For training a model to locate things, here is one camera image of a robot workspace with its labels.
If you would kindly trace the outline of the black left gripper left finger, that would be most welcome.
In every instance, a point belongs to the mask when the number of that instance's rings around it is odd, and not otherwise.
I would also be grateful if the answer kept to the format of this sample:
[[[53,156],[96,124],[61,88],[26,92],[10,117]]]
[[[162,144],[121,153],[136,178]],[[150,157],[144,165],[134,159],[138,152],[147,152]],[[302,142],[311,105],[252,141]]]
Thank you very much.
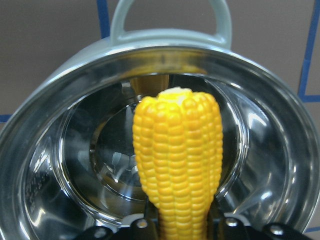
[[[106,226],[93,226],[79,235],[74,240],[158,240],[156,225],[149,218],[133,221],[129,227],[121,227],[113,232]]]

